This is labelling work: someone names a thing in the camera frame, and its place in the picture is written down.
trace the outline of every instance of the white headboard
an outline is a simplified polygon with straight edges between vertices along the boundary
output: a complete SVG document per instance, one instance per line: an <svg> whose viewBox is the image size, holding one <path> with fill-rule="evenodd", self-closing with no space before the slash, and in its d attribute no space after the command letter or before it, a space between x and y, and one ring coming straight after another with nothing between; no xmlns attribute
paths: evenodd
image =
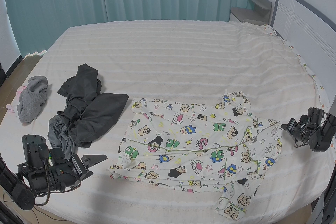
<svg viewBox="0 0 336 224"><path fill-rule="evenodd" d="M336 24L304 0L276 0L271 26L315 72L332 104L336 94Z"/></svg>

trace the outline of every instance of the gray nightstand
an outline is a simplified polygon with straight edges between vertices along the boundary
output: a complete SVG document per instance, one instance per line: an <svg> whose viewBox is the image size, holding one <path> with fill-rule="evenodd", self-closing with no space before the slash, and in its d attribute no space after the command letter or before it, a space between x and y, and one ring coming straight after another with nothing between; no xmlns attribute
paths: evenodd
<svg viewBox="0 0 336 224"><path fill-rule="evenodd" d="M254 25L264 25L270 19L272 2L269 0L249 0L254 3L254 9L231 7L230 21L249 22Z"/></svg>

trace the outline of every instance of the white bed sheet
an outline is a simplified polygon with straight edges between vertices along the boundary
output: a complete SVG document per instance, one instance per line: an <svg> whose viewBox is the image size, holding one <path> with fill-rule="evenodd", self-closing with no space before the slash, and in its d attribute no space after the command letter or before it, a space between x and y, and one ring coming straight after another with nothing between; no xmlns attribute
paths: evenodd
<svg viewBox="0 0 336 224"><path fill-rule="evenodd" d="M311 106L321 107L313 80L296 55L262 26L161 20L72 27L28 76L48 78L41 114L23 126L7 113L0 125L0 152L12 171L25 159L21 137L47 138L49 119L65 105L65 97L56 92L83 63L99 70L102 92L126 93L130 100L106 135L89 149L78 150L80 157L106 154L108 160L94 166L94 175L79 189L52 195L44 206L77 223L234 223L214 212L219 192L187 193L109 178L106 168L117 159L120 139L133 117L133 97L213 104L228 88L245 92L258 116L284 123ZM280 160L266 173L241 223L276 222L312 202L328 184L334 150L294 149L288 134L283 140Z"/></svg>

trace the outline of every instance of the mattress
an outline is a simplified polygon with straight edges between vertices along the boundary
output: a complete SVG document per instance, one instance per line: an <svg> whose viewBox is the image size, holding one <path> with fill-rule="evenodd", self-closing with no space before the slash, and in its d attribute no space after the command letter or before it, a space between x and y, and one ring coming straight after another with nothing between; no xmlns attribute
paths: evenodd
<svg viewBox="0 0 336 224"><path fill-rule="evenodd" d="M23 125L14 113L7 113L0 125L0 152L12 171L25 159L21 137L47 138L49 119L65 106L65 97L57 90L83 63L99 71L102 92L126 93L130 98L107 134L90 148L78 149L80 157L106 154L108 160L92 167L94 175L79 189L51 195L43 207L76 223L234 223L214 211L219 192L188 193L109 177L106 169L116 162L120 140L134 116L132 98L213 104L220 102L227 88L243 91L258 117L283 123L291 117L299 119L312 106L321 107L311 76L266 27L170 20L72 27L28 76L48 78L48 99L40 115ZM292 138L287 133L282 136L282 155L266 173L241 223L276 222L315 200L328 184L334 149L294 148Z"/></svg>

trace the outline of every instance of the baseboard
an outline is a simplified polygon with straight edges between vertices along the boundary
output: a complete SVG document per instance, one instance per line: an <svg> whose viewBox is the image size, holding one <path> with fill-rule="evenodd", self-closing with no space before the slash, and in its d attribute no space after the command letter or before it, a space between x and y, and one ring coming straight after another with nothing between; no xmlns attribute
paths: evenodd
<svg viewBox="0 0 336 224"><path fill-rule="evenodd" d="M22 56L20 56L15 60L15 62L11 65L11 67L6 72L6 76L9 77L11 73L14 71L14 69L18 66L18 64L22 61Z"/></svg>

